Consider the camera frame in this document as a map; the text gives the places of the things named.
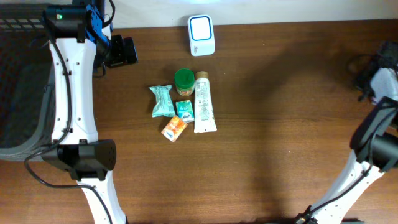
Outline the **green lid jar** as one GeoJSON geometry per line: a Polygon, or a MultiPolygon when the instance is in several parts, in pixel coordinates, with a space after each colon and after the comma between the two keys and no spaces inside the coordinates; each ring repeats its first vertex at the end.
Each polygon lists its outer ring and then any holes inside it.
{"type": "Polygon", "coordinates": [[[195,75],[194,73],[187,69],[181,68],[176,71],[175,76],[175,86],[177,93],[182,96],[190,96],[195,89],[195,75]]]}

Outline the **teal wipes packet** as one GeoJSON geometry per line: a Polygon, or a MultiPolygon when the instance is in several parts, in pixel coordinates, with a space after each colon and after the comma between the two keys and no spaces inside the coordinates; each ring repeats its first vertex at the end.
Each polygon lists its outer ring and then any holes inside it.
{"type": "Polygon", "coordinates": [[[174,117],[176,115],[174,104],[170,97],[171,85],[166,86],[152,86],[149,90],[155,95],[155,106],[152,110],[152,117],[174,117]]]}

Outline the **small teal tissue pack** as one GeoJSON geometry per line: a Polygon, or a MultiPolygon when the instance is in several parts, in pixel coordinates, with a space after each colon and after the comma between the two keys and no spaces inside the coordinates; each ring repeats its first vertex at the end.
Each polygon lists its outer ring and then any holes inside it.
{"type": "Polygon", "coordinates": [[[195,116],[193,114],[193,107],[190,100],[176,102],[177,115],[186,123],[193,122],[195,116]]]}

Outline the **orange tissue pack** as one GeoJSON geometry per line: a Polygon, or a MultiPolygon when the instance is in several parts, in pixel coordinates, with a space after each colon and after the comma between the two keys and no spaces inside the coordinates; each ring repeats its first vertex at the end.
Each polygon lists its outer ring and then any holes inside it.
{"type": "Polygon", "coordinates": [[[166,127],[162,130],[162,134],[170,141],[175,142],[184,129],[188,126],[186,122],[184,122],[178,116],[174,116],[166,125],[166,127]]]}

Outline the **white tube with tan cap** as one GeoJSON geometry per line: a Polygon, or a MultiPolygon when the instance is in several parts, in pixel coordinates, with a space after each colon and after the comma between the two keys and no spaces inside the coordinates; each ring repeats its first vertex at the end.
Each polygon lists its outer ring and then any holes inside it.
{"type": "Polygon", "coordinates": [[[211,100],[209,74],[205,71],[200,71],[195,74],[194,115],[195,134],[217,131],[211,100]]]}

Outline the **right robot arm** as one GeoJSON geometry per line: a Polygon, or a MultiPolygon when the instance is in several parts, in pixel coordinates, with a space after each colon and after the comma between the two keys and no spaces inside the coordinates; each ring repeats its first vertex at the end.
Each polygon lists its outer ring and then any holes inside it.
{"type": "Polygon", "coordinates": [[[397,168],[397,42],[385,41],[370,55],[354,85],[359,101],[371,100],[375,107],[359,125],[350,141],[349,159],[327,193],[294,223],[343,223],[344,217],[364,191],[386,172],[397,168]]]}

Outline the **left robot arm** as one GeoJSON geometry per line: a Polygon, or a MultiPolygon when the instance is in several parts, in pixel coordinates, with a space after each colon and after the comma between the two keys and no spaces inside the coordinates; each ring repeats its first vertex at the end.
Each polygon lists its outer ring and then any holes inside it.
{"type": "Polygon", "coordinates": [[[94,70],[138,62],[134,41],[113,35],[106,1],[73,1],[43,12],[55,72],[52,144],[39,156],[68,172],[82,189],[95,223],[127,223],[113,182],[116,144],[100,140],[93,109],[94,70]]]}

